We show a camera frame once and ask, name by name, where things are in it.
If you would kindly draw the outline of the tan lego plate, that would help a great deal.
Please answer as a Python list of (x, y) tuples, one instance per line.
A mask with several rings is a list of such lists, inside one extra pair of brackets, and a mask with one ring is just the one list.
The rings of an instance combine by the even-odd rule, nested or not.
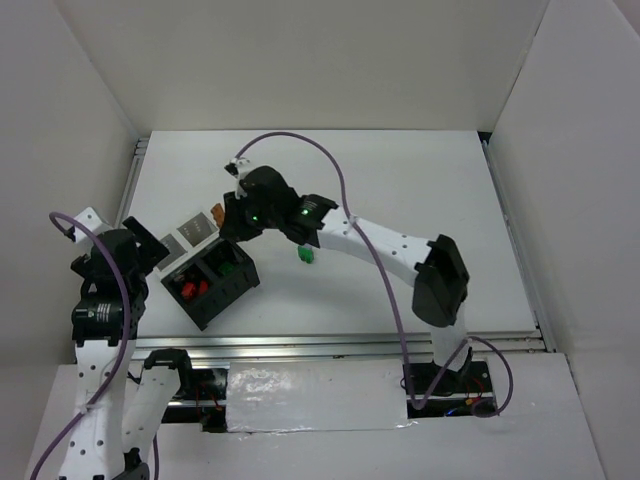
[(210, 210), (211, 216), (218, 229), (221, 229), (225, 220), (225, 210), (220, 203), (215, 204)]

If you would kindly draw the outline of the small green lego brick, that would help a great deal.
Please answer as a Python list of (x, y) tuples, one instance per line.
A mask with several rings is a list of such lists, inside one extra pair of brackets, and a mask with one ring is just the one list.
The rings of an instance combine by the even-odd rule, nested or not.
[(221, 277), (224, 277), (231, 274), (234, 271), (234, 269), (235, 267), (232, 264), (228, 262), (224, 262), (219, 266), (219, 268), (217, 269), (217, 272)]

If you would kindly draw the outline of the red and tan lego brick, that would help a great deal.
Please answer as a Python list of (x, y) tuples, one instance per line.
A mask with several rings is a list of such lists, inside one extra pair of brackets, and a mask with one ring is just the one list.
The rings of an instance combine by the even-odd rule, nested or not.
[(181, 296), (185, 302), (191, 301), (198, 294), (197, 285), (193, 282), (186, 282), (181, 290)]

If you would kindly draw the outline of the green purple lego cluster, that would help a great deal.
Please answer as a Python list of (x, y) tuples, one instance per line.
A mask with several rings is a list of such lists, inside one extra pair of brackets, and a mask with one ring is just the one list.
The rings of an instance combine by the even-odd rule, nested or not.
[(315, 254), (312, 246), (298, 246), (297, 254), (301, 261), (312, 264), (315, 260)]

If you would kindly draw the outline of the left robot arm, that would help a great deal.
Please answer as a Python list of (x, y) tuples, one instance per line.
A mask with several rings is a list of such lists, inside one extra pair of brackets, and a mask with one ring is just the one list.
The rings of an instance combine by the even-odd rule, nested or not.
[(135, 218), (114, 228), (93, 208), (75, 217), (53, 213), (55, 226), (84, 252), (71, 264), (81, 280), (71, 312), (77, 384), (72, 420), (60, 434), (66, 452), (61, 479), (156, 479), (157, 431), (169, 402), (190, 385), (189, 355), (152, 351), (131, 400), (138, 324), (149, 295), (147, 278), (168, 249)]

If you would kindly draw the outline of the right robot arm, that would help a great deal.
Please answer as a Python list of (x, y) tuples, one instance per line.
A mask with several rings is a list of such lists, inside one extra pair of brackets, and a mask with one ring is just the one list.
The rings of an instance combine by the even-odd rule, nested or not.
[(277, 230), (301, 247), (332, 250), (381, 265), (412, 287), (411, 310), (429, 327), (434, 362), (459, 373), (470, 361), (466, 326), (459, 311), (468, 295), (469, 273), (455, 241), (402, 234), (348, 214), (335, 201), (316, 194), (298, 195), (270, 166), (236, 159), (225, 167), (235, 179), (233, 191), (215, 207), (221, 236), (250, 241)]

